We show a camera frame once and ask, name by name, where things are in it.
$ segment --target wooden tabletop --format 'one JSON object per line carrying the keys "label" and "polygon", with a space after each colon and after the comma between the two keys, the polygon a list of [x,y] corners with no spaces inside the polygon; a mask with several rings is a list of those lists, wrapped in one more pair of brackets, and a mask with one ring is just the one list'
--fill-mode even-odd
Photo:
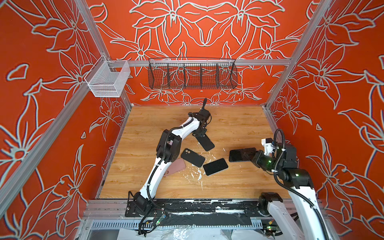
{"label": "wooden tabletop", "polygon": [[[290,198],[288,192],[276,184],[273,176],[255,167],[251,162],[228,161],[229,151],[255,147],[263,149],[262,138],[273,137],[268,121],[258,106],[206,106],[212,115],[207,136],[215,144],[204,151],[191,134],[181,145],[205,157],[205,164],[224,158],[228,168],[206,176],[185,161],[187,168],[161,180],[157,198],[236,198],[258,199],[261,192],[277,192]],[[135,106],[118,145],[100,198],[127,198],[135,194],[151,172],[156,147],[163,130],[177,127],[188,118],[188,112],[199,111],[199,106]]]}

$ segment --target pink phone case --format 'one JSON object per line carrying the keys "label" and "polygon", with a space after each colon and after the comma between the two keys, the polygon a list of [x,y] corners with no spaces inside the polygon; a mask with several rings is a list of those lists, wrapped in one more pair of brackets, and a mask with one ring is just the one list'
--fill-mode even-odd
{"label": "pink phone case", "polygon": [[186,168],[184,159],[178,158],[173,163],[170,164],[163,177],[169,176],[175,172],[184,170]]}

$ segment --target white mesh basket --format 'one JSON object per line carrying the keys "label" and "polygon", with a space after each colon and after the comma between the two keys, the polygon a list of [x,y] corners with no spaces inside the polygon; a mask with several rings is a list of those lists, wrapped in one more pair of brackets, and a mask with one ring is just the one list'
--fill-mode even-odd
{"label": "white mesh basket", "polygon": [[85,81],[95,97],[119,97],[127,82],[131,69],[125,61],[120,72],[112,71],[104,56],[92,67]]}

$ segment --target phone screen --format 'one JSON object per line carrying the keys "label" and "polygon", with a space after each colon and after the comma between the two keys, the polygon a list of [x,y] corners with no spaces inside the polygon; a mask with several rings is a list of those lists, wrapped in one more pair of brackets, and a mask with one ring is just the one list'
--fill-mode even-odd
{"label": "phone screen", "polygon": [[224,158],[221,158],[219,160],[216,160],[216,161],[213,161],[213,162],[210,162],[210,163],[203,165],[203,168],[204,168],[205,174],[207,176],[209,176],[209,175],[212,175],[214,173],[218,173],[220,171],[223,171],[224,169],[227,169],[228,165],[227,165],[226,161],[224,160]]}

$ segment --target red floral backdrop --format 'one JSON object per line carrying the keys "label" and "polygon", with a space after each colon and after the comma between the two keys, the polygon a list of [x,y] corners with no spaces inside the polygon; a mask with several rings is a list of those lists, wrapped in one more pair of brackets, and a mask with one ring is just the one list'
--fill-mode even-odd
{"label": "red floral backdrop", "polygon": [[[2,24],[0,187],[100,57],[73,0],[8,0]],[[0,219],[0,239],[73,238],[127,110],[88,93]]]}
{"label": "red floral backdrop", "polygon": [[383,13],[333,1],[272,107],[342,239],[384,238]]}
{"label": "red floral backdrop", "polygon": [[[318,5],[281,0],[87,0],[111,57],[289,58]],[[126,92],[139,105],[263,104],[283,66],[238,68],[232,90],[151,90],[144,67],[132,68]]]}

